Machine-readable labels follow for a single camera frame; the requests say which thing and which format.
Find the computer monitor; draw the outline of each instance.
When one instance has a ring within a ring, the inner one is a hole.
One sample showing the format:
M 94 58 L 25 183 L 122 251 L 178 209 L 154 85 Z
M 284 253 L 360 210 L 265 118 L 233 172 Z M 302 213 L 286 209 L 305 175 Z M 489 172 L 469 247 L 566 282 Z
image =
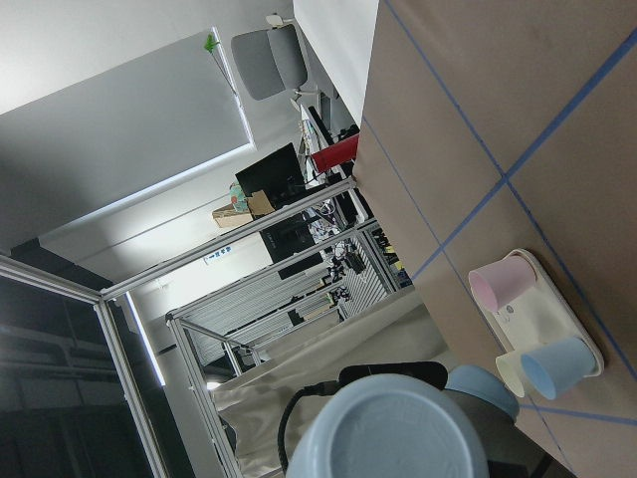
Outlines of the computer monitor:
M 306 191 L 297 152 L 291 143 L 238 172 L 237 180 L 246 195 L 263 190 L 275 209 L 311 193 Z M 261 237 L 275 263 L 315 244 L 301 213 L 261 231 Z M 312 254 L 281 270 L 279 276 L 286 279 L 321 262 L 319 253 Z

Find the fluorescent light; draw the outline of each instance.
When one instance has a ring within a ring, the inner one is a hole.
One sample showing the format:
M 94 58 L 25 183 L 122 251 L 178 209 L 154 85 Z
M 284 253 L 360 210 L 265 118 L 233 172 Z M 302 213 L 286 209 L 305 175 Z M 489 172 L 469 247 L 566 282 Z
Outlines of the fluorescent light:
M 132 301 L 132 296 L 130 292 L 126 292 L 124 294 L 126 296 L 126 300 L 128 301 L 128 305 L 130 306 L 130 311 L 132 312 L 132 316 L 137 323 L 137 327 L 139 328 L 139 333 L 141 334 L 141 339 L 143 340 L 143 344 L 146 347 L 146 352 L 150 357 L 150 361 L 152 362 L 152 367 L 155 369 L 155 373 L 157 374 L 157 378 L 159 379 L 159 383 L 161 386 L 166 386 L 166 380 L 163 379 L 163 373 L 161 373 L 161 369 L 159 368 L 159 363 L 157 363 L 157 358 L 155 357 L 154 352 L 152 351 L 152 347 L 150 346 L 150 342 L 148 341 L 148 336 L 146 335 L 146 330 L 143 328 L 141 324 L 141 318 L 139 317 L 139 313 L 137 312 L 137 307 L 135 306 L 135 302 Z
M 42 234 L 39 236 L 40 241 L 43 243 L 47 243 L 49 241 L 55 241 L 60 237 L 64 237 L 68 231 L 73 231 L 76 228 L 81 227 L 82 225 L 89 223 L 91 221 L 98 220 L 101 217 L 107 216 L 109 214 L 115 214 L 118 211 L 121 211 L 127 207 L 131 207 L 141 201 L 145 201 L 146 199 L 150 199 L 157 194 L 161 194 L 173 187 L 176 187 L 186 181 L 189 181 L 200 174 L 212 171 L 216 166 L 229 163 L 235 156 L 238 154 L 242 154 L 244 152 L 255 150 L 255 146 L 252 142 L 242 144 L 241 146 L 235 147 L 228 152 L 224 152 L 223 154 L 219 154 L 218 156 L 209 159 L 206 162 L 202 162 L 196 166 L 191 167 L 190 169 L 186 169 L 183 172 L 179 172 L 174 176 L 171 176 L 167 179 L 157 182 L 151 186 L 148 186 L 140 191 L 132 193 L 130 196 L 127 196 L 123 199 L 119 199 L 111 204 L 101 207 L 100 209 L 90 212 L 78 219 L 74 219 L 71 222 L 68 222 L 46 234 Z

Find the light blue container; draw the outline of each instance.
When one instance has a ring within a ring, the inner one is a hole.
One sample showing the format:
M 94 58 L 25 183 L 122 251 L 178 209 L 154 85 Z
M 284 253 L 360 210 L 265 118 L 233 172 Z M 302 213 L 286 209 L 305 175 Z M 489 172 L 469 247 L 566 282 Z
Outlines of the light blue container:
M 516 397 L 492 373 L 476 365 L 460 365 L 449 373 L 448 390 L 461 391 L 496 406 L 516 421 L 520 404 Z
M 362 378 L 339 391 L 304 434 L 287 478 L 488 478 L 465 412 L 404 375 Z
M 522 355 L 529 381 L 549 400 L 574 387 L 595 369 L 595 356 L 577 337 L 549 344 Z

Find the metal frame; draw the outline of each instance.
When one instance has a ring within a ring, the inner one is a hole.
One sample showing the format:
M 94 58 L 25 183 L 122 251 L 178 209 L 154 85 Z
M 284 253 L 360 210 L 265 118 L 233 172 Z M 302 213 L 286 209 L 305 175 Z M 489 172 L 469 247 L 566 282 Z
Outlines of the metal frame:
M 287 306 L 284 306 L 284 307 L 282 307 L 280 309 L 276 309 L 275 311 L 272 311 L 267 316 L 264 316 L 263 318 L 259 319 L 259 323 L 271 321 L 272 319 L 275 319 L 278 316 L 281 316 L 283 314 L 287 314 L 289 311 L 293 311 L 294 309 L 297 309 L 299 307 L 305 306 L 307 304 L 311 304 L 312 302 L 316 302 L 317 299 L 319 299 L 322 294 L 327 294 L 327 293 L 333 292 L 336 289 L 338 289 L 339 287 L 340 287 L 340 284 L 336 283 L 336 284 L 330 284 L 330 285 L 325 286 L 325 287 L 323 287 L 321 289 L 316 289 L 314 292 L 312 292 L 311 294 L 307 294 L 302 299 L 300 299 L 300 300 L 298 300 L 296 302 L 292 302 L 291 304 L 289 304 Z M 250 328 L 254 328 L 254 327 L 255 327 L 255 325 L 251 324 L 251 325 L 247 326 L 245 329 L 250 329 Z
M 108 304 L 104 300 L 100 300 L 94 305 L 94 309 L 100 319 L 100 325 L 106 337 L 106 343 L 110 349 L 115 368 L 117 369 L 117 375 L 119 375 L 119 381 L 123 388 L 124 397 L 128 402 L 130 411 L 132 412 L 132 419 L 137 427 L 137 433 L 141 438 L 141 443 L 146 452 L 150 469 L 155 478 L 168 478 L 170 473 L 166 468 L 166 464 L 163 461 L 161 452 L 159 451 L 159 444 L 157 437 L 150 423 L 150 418 L 146 413 L 145 406 L 141 399 L 139 389 L 132 375 L 130 364 L 126 358 L 126 353 L 119 338 L 117 332 L 117 326 L 115 325 L 114 318 Z
M 221 247 L 224 247 L 230 243 L 259 232 L 283 219 L 292 217 L 309 206 L 347 192 L 355 186 L 356 183 L 353 178 L 346 178 L 343 181 L 340 181 L 337 184 L 316 192 L 300 201 L 297 201 L 292 205 L 286 206 L 283 209 L 262 217 L 261 219 L 234 229 L 201 246 L 195 247 L 186 253 L 180 254 L 179 256 L 176 256 L 164 263 L 151 267 L 150 269 L 142 273 L 139 273 L 129 279 L 120 282 L 119 284 L 116 284 L 107 289 L 103 289 L 101 291 L 95 291 L 93 289 L 80 286 L 74 282 L 67 281 L 53 274 L 49 274 L 45 271 L 25 265 L 4 256 L 0 256 L 0 277 L 6 277 L 23 284 L 28 284 L 39 289 L 43 289 L 56 294 L 60 294 L 65 297 L 69 297 L 71 299 L 92 304 L 94 306 L 94 309 L 100 321 L 100 325 L 102 326 L 102 330 L 105 334 L 108 349 L 115 364 L 119 381 L 125 393 L 125 399 L 128 403 L 128 407 L 130 408 L 130 413 L 133 417 L 153 476 L 155 478 L 168 478 L 170 474 L 161 456 L 157 437 L 152 428 L 152 423 L 150 422 L 148 414 L 146 413 L 141 395 L 139 393 L 139 389 L 137 388 L 132 370 L 130 369 L 130 364 L 126 358 L 123 344 L 121 343 L 121 339 L 117 332 L 117 328 L 107 302 L 117 299 L 118 297 L 124 295 L 126 292 L 138 286 L 144 285 L 165 274 L 168 274 Z M 314 252 L 328 247 L 329 245 L 333 245 L 336 242 L 345 239 L 346 237 L 351 237 L 357 234 L 358 230 L 366 225 L 367 222 L 359 224 L 355 229 L 345 231 L 344 233 L 334 236 L 336 238 L 335 240 L 332 239 L 322 241 L 320 244 L 316 244 L 315 247 L 311 248 L 310 250 L 304 251 L 300 254 L 296 254 L 295 256 L 289 258 L 289 260 L 282 261 L 278 264 L 270 266 L 266 270 L 259 271 L 259 273 L 257 274 L 259 275 L 259 277 L 263 277 L 263 275 L 265 274 L 270 274 L 275 271 L 284 269 L 285 267 L 310 256 Z M 247 278 L 244 281 L 239 281 L 238 285 L 244 287 L 249 284 L 250 281 L 254 280 L 255 279 Z M 232 287 L 224 288 L 222 290 L 223 292 L 219 292 L 224 294 L 228 293 L 228 291 L 231 290 Z M 216 413 L 214 403 L 212 402 L 210 393 L 207 390 L 205 379 L 203 378 L 202 373 L 200 373 L 199 364 L 193 354 L 192 348 L 189 343 L 189 338 L 187 337 L 186 331 L 183 329 L 183 327 L 181 327 L 183 326 L 183 323 L 181 323 L 180 319 L 177 318 L 168 321 L 168 326 L 173 331 L 178 348 L 185 360 L 196 401 L 198 402 L 199 408 L 204 415 L 204 422 L 208 427 L 210 436 L 213 437 L 213 443 L 217 447 L 217 451 L 219 453 L 219 457 L 221 458 L 224 470 L 228 474 L 229 478 L 241 478 L 242 474 L 239 470 L 239 465 L 234 457 L 234 453 L 232 452 L 232 448 L 230 447 L 225 432 L 223 431 L 221 420 Z M 228 346 L 229 349 L 231 349 L 230 341 L 224 342 L 224 344 Z M 255 359 L 259 358 L 258 354 L 254 350 L 253 357 Z
M 88 304 L 96 304 L 102 298 L 98 291 L 4 256 L 0 256 L 0 276 Z
M 223 234 L 215 239 L 202 244 L 201 246 L 195 247 L 188 252 L 180 254 L 168 261 L 165 261 L 161 264 L 157 264 L 150 269 L 145 270 L 129 279 L 126 279 L 119 284 L 112 286 L 108 289 L 102 290 L 102 295 L 106 301 L 111 299 L 115 299 L 126 293 L 129 290 L 132 290 L 138 286 L 146 284 L 154 279 L 158 279 L 159 277 L 168 274 L 176 269 L 179 269 L 186 264 L 199 259 L 206 254 L 210 254 L 217 249 L 225 247 L 233 242 L 236 242 L 244 237 L 248 237 L 255 232 L 260 232 L 270 226 L 273 226 L 280 222 L 283 219 L 288 219 L 289 217 L 298 214 L 308 207 L 317 204 L 319 202 L 323 202 L 328 200 L 334 196 L 337 196 L 353 187 L 356 186 L 356 182 L 351 178 L 344 179 L 330 187 L 322 189 L 319 192 L 315 192 L 314 194 L 305 197 L 294 204 L 286 206 L 278 211 L 275 211 L 271 214 L 268 214 L 261 219 L 257 219 L 256 221 L 249 222 L 241 227 L 233 229 L 226 234 Z
M 235 353 L 232 350 L 232 346 L 235 345 L 235 346 L 243 347 L 247 349 L 248 351 L 252 352 L 251 347 L 248 347 L 245 344 L 235 341 L 234 339 L 222 336 L 221 334 L 217 334 L 216 332 L 206 329 L 205 327 L 198 326 L 196 324 L 193 324 L 192 322 L 188 322 L 183 319 L 181 319 L 178 324 L 183 329 L 186 329 L 192 332 L 198 332 L 199 334 L 203 334 L 204 336 L 208 336 L 212 339 L 215 339 L 221 342 L 223 344 L 224 351 L 226 351 L 226 354 L 228 354 L 228 359 L 230 360 L 230 364 L 232 365 L 232 370 L 234 371 L 234 373 L 236 373 L 237 376 L 243 373 L 243 371 L 241 370 L 241 365 L 239 364 L 239 361 L 237 360 L 237 357 L 235 356 Z
M 311 320 L 307 321 L 307 322 L 303 322 L 302 324 L 298 324 L 297 326 L 294 327 L 290 327 L 289 329 L 281 332 L 280 334 L 278 334 L 277 336 L 274 337 L 270 337 L 267 338 L 266 340 L 259 342 L 258 344 L 255 344 L 255 349 L 258 350 L 262 350 L 263 347 L 265 347 L 267 344 L 270 344 L 271 342 L 280 339 L 281 337 L 285 337 L 287 334 L 291 334 L 292 332 L 297 331 L 298 329 L 301 329 L 309 324 L 311 324 L 314 321 L 317 321 L 319 319 L 322 319 L 323 317 L 325 317 L 328 314 L 331 314 L 332 312 L 338 310 L 340 312 L 340 314 L 342 315 L 342 307 L 339 305 L 336 305 L 335 307 L 328 309 L 324 312 L 321 312 L 320 314 L 318 314 L 316 317 L 312 318 Z
M 225 296 L 217 297 L 214 301 L 205 304 L 192 314 L 181 317 L 197 324 L 196 319 L 207 316 L 210 313 L 214 316 L 223 315 L 224 317 L 241 314 L 244 317 L 250 316 L 257 319 L 263 314 L 264 308 L 262 306 L 264 304 L 268 304 L 270 309 L 274 310 L 276 307 L 280 307 L 278 304 L 285 304 L 291 296 L 305 294 L 309 289 L 316 289 L 317 284 L 324 275 L 325 271 L 323 269 L 313 271 L 310 274 L 300 272 L 283 280 L 273 274 L 250 286 L 251 297 L 246 298 L 245 301 L 243 290 L 239 289 Z M 256 301 L 253 296 L 260 296 L 266 301 Z
M 370 228 L 367 228 L 362 231 L 360 245 L 363 247 L 369 261 L 372 264 L 375 264 L 378 267 L 378 272 L 380 273 L 381 280 L 385 282 L 385 287 L 388 292 L 396 292 L 400 290 L 400 285 L 396 280 L 396 277 L 391 272 L 389 265 L 382 257 L 382 253 L 378 251 L 378 247 L 375 245 L 375 241 L 373 237 L 371 237 L 371 233 L 369 232 Z
M 170 474 L 159 451 L 152 424 L 135 384 L 114 319 L 102 295 L 93 289 L 6 257 L 0 257 L 0 276 L 94 306 L 152 474 L 155 478 L 168 478 Z
M 293 264 L 296 264 L 297 262 L 306 259 L 308 257 L 310 257 L 312 254 L 315 254 L 316 252 L 320 252 L 323 249 L 333 246 L 334 244 L 337 244 L 340 241 L 344 241 L 345 239 L 349 239 L 350 237 L 354 237 L 359 233 L 359 229 L 368 226 L 371 222 L 376 222 L 375 219 L 369 220 L 369 221 L 365 221 L 362 224 L 358 224 L 357 226 L 355 226 L 352 229 L 348 229 L 345 232 L 341 232 L 339 234 L 336 234 L 334 236 L 331 236 L 331 238 L 329 239 L 324 239 L 322 241 L 320 241 L 319 243 L 315 244 L 312 247 L 309 247 L 308 249 L 306 249 L 303 252 L 299 252 L 297 254 L 295 254 L 294 256 L 291 256 L 287 259 L 284 259 L 281 262 L 277 262 L 276 264 L 272 264 L 268 267 L 264 267 L 263 269 L 260 269 L 259 271 L 244 277 L 243 279 L 240 279 L 236 282 L 233 282 L 232 284 L 228 284 L 225 287 L 222 287 L 221 289 L 208 294 L 207 296 L 202 297 L 201 299 L 197 299 L 196 301 L 191 302 L 190 304 L 181 307 L 179 309 L 175 309 L 174 311 L 170 312 L 170 316 L 172 317 L 183 317 L 186 316 L 188 314 L 190 314 L 191 312 L 197 310 L 199 307 L 201 307 L 203 304 L 214 300 L 217 297 L 226 295 L 226 294 L 230 294 L 231 292 L 234 292 L 238 289 L 244 288 L 250 284 L 253 284 L 255 282 L 257 282 L 260 279 L 263 279 L 264 277 L 274 273 L 274 272 L 279 272 L 282 269 L 285 269 L 288 266 L 291 266 Z
M 172 319 L 169 320 L 167 324 L 175 337 L 177 349 L 186 364 L 195 401 L 202 413 L 203 422 L 208 430 L 212 443 L 217 449 L 221 464 L 229 478 L 241 478 L 243 475 L 239 470 L 239 464 L 237 463 L 228 437 L 223 429 L 223 424 L 219 419 L 215 404 L 208 391 L 206 380 L 201 372 L 199 360 L 195 356 L 192 344 L 184 330 L 183 322 L 181 319 Z

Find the pink cup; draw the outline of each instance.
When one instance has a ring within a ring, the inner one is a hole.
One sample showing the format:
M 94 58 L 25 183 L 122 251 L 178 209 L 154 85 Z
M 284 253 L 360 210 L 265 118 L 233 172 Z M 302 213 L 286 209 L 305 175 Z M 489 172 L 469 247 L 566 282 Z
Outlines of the pink cup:
M 535 270 L 522 256 L 508 256 L 469 273 L 476 300 L 495 313 L 535 284 Z

